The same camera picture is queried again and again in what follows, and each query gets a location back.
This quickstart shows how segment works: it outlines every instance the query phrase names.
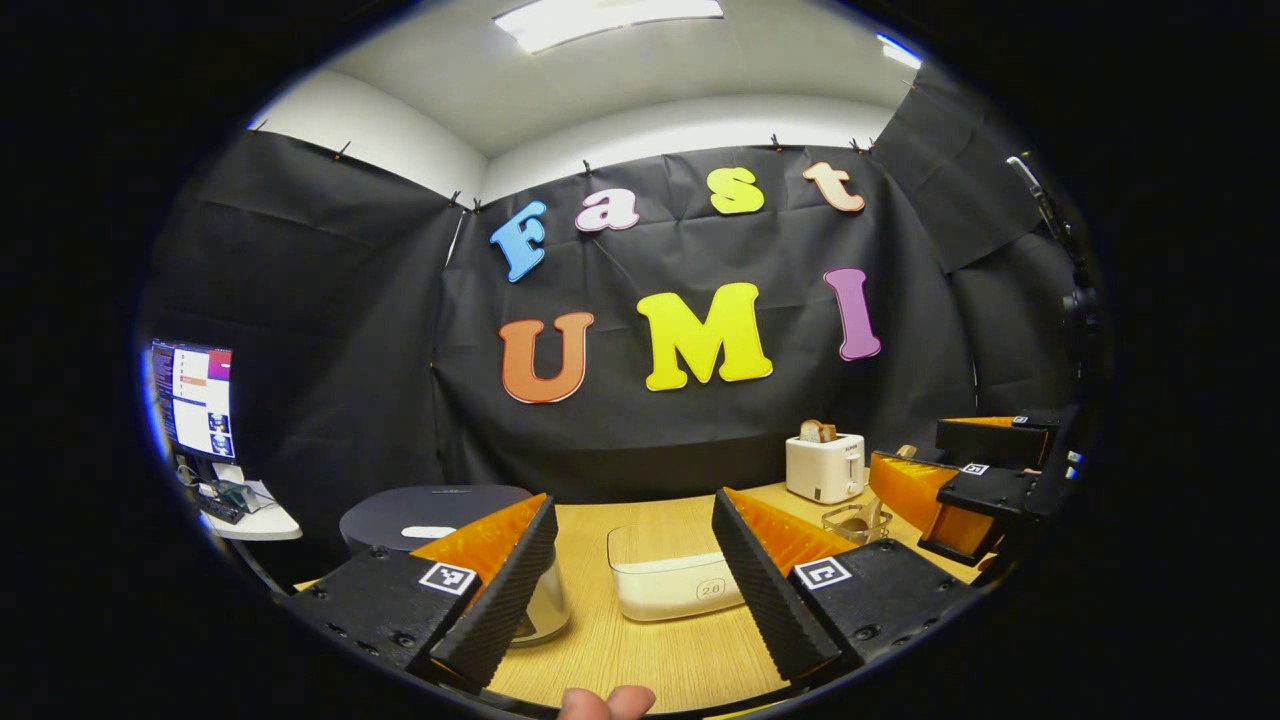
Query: peach letter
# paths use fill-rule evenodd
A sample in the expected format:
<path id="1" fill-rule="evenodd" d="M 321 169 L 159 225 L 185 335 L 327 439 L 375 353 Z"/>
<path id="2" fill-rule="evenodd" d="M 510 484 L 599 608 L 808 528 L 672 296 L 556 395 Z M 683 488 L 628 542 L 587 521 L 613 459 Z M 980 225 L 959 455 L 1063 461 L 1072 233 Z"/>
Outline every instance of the peach letter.
<path id="1" fill-rule="evenodd" d="M 751 283 L 721 286 L 712 299 L 707 323 L 698 322 L 694 311 L 673 292 L 641 299 L 636 310 L 649 318 L 653 337 L 653 374 L 645 378 L 652 391 L 685 387 L 689 375 L 676 366 L 676 351 L 685 357 L 698 382 L 712 379 L 721 346 L 724 363 L 721 378 L 726 382 L 750 380 L 773 373 L 773 363 L 760 348 L 755 327 L 755 299 L 760 291 Z"/>
<path id="2" fill-rule="evenodd" d="M 755 176 L 746 168 L 719 168 L 707 176 L 707 187 L 712 195 L 712 205 L 722 215 L 735 213 L 754 213 L 764 206 L 764 193 L 751 184 Z"/>
<path id="3" fill-rule="evenodd" d="M 614 188 L 593 192 L 582 200 L 586 210 L 577 214 L 573 224 L 582 232 L 613 228 L 625 231 L 640 222 L 636 215 L 636 193 L 630 190 Z"/>
<path id="4" fill-rule="evenodd" d="M 822 279 L 836 291 L 836 304 L 840 306 L 840 324 L 845 329 L 840 356 L 845 360 L 858 360 L 879 352 L 879 340 L 872 334 L 867 295 L 863 292 L 867 273 L 858 268 L 836 268 L 827 270 Z"/>
<path id="5" fill-rule="evenodd" d="M 800 177 L 817 182 L 822 196 L 836 210 L 856 213 L 867 206 L 861 195 L 849 195 L 845 190 L 844 181 L 849 179 L 849 173 L 845 170 L 835 170 L 827 163 L 814 163 L 800 173 Z"/>
<path id="6" fill-rule="evenodd" d="M 502 386 L 521 402 L 559 402 L 577 392 L 586 374 L 586 327 L 595 322 L 590 313 L 568 313 L 556 318 L 562 334 L 561 373 L 549 380 L 534 375 L 534 341 L 543 332 L 539 320 L 516 320 L 498 331 L 502 351 Z"/>

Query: orange letter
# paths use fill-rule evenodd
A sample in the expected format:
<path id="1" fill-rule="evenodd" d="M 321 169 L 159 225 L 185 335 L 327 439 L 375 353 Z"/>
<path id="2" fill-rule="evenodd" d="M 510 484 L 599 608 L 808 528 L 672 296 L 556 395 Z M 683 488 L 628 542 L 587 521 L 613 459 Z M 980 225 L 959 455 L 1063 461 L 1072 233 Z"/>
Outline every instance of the orange letter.
<path id="1" fill-rule="evenodd" d="M 502 386 L 521 402 L 559 402 L 577 392 L 586 374 L 586 327 L 595 322 L 590 313 L 568 313 L 556 318 L 563 337 L 561 373 L 549 380 L 534 375 L 534 341 L 543 332 L 539 320 L 516 320 L 498 331 L 503 340 Z"/>
<path id="2" fill-rule="evenodd" d="M 835 170 L 827 163 L 814 163 L 808 170 L 800 173 L 800 177 L 817 182 L 822 196 L 836 210 L 856 213 L 867 206 L 861 195 L 849 195 L 849 191 L 845 190 L 842 183 L 849 179 L 849 173 L 845 170 Z"/>

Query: clear plastic box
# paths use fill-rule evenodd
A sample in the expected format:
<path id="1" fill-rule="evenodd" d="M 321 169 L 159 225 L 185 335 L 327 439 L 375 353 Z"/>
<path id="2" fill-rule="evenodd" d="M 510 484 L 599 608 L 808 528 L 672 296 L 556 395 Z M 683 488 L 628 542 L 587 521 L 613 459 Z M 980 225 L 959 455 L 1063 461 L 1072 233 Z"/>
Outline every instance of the clear plastic box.
<path id="1" fill-rule="evenodd" d="M 710 523 L 623 525 L 608 534 L 618 609 L 631 620 L 672 620 L 742 603 Z"/>

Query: purple letter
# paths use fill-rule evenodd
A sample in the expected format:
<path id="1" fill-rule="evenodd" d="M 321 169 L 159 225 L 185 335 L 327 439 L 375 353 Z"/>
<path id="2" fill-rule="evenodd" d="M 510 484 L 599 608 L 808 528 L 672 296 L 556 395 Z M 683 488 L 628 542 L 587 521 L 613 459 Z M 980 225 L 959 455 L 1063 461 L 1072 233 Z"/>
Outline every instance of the purple letter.
<path id="1" fill-rule="evenodd" d="M 872 319 L 867 314 L 867 297 L 863 293 L 867 273 L 858 268 L 836 268 L 827 270 L 822 279 L 836 291 L 836 304 L 840 305 L 840 323 L 845 328 L 840 356 L 858 360 L 879 352 L 879 340 L 872 334 Z"/>

